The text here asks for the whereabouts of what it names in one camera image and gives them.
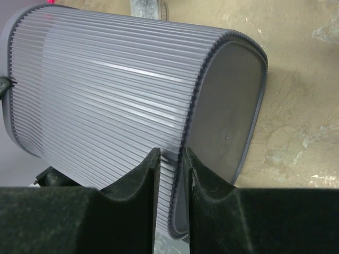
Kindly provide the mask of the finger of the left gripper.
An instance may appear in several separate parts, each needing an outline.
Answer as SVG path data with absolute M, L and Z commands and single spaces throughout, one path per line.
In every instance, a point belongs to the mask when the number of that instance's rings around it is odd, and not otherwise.
M 12 87 L 12 81 L 6 77 L 0 77 L 0 98 Z

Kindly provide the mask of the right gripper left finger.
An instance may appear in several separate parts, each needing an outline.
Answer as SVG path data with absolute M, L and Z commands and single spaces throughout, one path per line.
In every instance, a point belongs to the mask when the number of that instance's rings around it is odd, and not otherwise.
M 153 253 L 160 149 L 102 190 L 1 188 L 1 253 Z

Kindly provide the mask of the grey ribbed laundry basket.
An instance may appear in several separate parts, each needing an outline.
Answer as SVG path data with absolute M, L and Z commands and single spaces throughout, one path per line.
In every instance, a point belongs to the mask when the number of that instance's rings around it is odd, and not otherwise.
M 1 32 L 10 139 L 102 189 L 161 149 L 157 230 L 188 234 L 183 150 L 230 183 L 244 164 L 268 60 L 231 29 L 41 4 Z

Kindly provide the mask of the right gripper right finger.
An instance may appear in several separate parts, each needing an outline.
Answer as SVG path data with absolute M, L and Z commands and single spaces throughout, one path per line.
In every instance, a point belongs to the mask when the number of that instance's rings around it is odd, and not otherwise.
M 338 190 L 237 188 L 185 149 L 190 253 L 338 253 Z

